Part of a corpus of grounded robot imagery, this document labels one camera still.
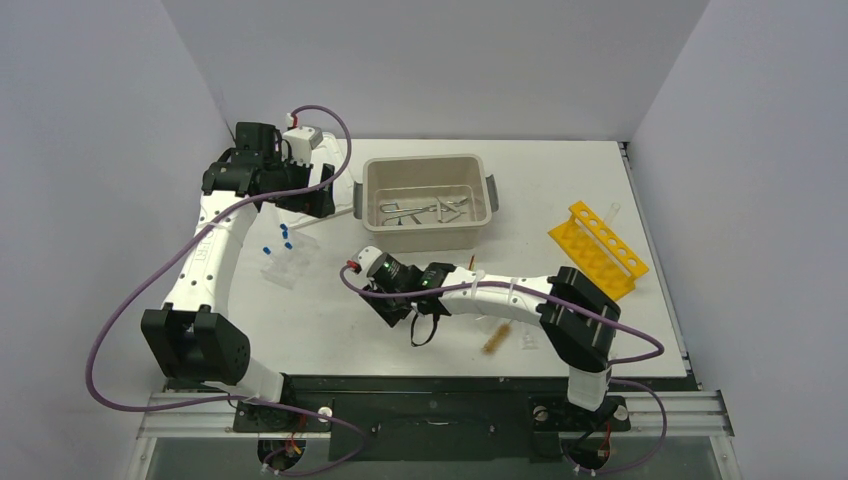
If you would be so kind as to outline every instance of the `tabletop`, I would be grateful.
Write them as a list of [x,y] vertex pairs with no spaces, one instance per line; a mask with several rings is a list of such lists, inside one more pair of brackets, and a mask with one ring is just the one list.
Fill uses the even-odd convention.
[[[345,150],[344,142],[341,151]],[[548,236],[568,220],[568,207],[578,200],[603,217],[612,203],[621,206],[612,224],[648,267],[636,289],[619,300],[620,322],[642,330],[666,347],[657,358],[616,365],[626,377],[686,375],[668,304],[634,199],[627,167],[616,142],[512,140],[353,140],[350,172],[362,180],[362,165],[371,158],[473,153],[498,185],[500,210],[480,234],[473,250],[398,254],[404,263],[425,266],[448,262],[505,276],[553,275],[574,266]],[[336,197],[349,199],[342,191]],[[338,279],[339,269],[354,253],[373,244],[362,221],[350,213],[303,225],[295,233],[308,236],[317,250],[293,249],[302,264],[290,288],[266,280],[260,270],[269,262],[264,246],[283,248],[278,213],[266,204],[245,239],[233,278],[229,320],[251,342],[251,354],[268,367],[288,374],[402,376],[567,376],[537,327],[513,323],[512,332],[493,355],[482,347],[495,325],[474,315],[445,317],[428,345],[412,348],[409,323],[389,328]],[[364,285],[364,279],[354,277]],[[417,340],[426,338],[430,319],[420,319]],[[628,357],[653,349],[619,332],[612,357]]]

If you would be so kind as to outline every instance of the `gray wall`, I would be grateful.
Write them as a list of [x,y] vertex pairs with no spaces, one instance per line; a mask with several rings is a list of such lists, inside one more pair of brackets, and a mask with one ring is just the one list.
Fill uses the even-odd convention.
[[846,478],[848,3],[712,0],[631,145],[746,478]]
[[[3,2],[0,66],[0,476],[122,478],[140,417],[88,397],[85,357],[191,235],[228,134],[158,0]],[[167,288],[106,339],[107,396],[161,387],[138,325]]]
[[163,0],[234,124],[320,101],[357,137],[630,139],[707,0]]

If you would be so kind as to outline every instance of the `black and white robotic arm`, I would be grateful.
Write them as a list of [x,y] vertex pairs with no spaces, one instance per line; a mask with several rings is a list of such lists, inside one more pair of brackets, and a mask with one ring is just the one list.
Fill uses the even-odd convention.
[[[195,234],[233,204],[263,193],[301,189],[309,184],[312,151],[321,130],[289,125],[236,124],[236,146],[203,174],[203,195]],[[321,180],[333,165],[323,165]],[[280,208],[325,217],[335,212],[332,184],[302,195],[267,200]],[[254,358],[250,341],[227,318],[227,300],[247,232],[262,202],[233,211],[191,250],[176,284],[159,310],[146,310],[141,329],[169,378],[201,382],[231,394],[271,402],[288,401],[286,377]]]
[[[394,327],[411,312],[441,316],[477,314],[512,319],[541,327],[559,357],[569,365],[568,401],[595,411],[604,401],[610,377],[608,356],[615,330],[585,315],[527,293],[533,290],[576,304],[613,322],[618,305],[579,270],[561,267],[550,277],[490,275],[446,263],[431,263],[424,270],[406,266],[376,247],[366,247],[349,263],[371,285],[365,292],[411,293],[457,285],[461,290],[398,298],[362,298]],[[484,286],[500,282],[510,288]]]

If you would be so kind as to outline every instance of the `test tube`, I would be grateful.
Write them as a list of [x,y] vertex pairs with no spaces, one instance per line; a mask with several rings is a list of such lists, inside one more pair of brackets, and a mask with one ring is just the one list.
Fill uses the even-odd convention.
[[615,218],[616,214],[618,214],[619,210],[621,210],[621,205],[613,202],[613,204],[610,205],[610,209],[607,212],[607,216],[604,217],[604,225],[609,226],[609,224],[612,223],[613,219]]

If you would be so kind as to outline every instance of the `beige plastic container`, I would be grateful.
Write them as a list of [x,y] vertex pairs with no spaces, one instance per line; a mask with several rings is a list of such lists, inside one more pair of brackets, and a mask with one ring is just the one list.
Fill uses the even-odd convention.
[[374,158],[362,178],[354,215],[390,253],[473,248],[498,209],[495,179],[476,155]]

